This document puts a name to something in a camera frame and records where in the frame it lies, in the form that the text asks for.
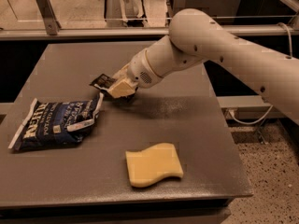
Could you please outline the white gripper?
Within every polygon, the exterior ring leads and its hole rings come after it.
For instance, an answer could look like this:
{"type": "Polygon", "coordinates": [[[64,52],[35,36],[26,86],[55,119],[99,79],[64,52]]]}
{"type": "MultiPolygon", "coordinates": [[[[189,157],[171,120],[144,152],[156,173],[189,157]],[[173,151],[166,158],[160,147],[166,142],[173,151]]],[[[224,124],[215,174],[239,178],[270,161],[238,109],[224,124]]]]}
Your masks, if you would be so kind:
{"type": "Polygon", "coordinates": [[[140,88],[150,88],[162,81],[161,62],[149,49],[138,52],[129,64],[126,64],[112,77],[116,79],[107,92],[113,98],[121,98],[135,93],[137,83],[140,88]]]}

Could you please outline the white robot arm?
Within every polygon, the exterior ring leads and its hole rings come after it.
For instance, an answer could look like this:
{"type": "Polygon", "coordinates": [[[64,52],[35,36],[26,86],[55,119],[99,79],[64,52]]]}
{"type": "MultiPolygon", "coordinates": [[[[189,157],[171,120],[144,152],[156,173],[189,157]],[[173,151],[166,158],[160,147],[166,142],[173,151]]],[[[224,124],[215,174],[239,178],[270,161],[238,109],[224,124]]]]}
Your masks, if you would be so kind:
{"type": "Polygon", "coordinates": [[[238,38],[206,13],[191,8],[178,12],[168,35],[142,49],[118,71],[107,92],[114,98],[129,96],[205,61],[219,64],[299,123],[299,60],[238,38]]]}

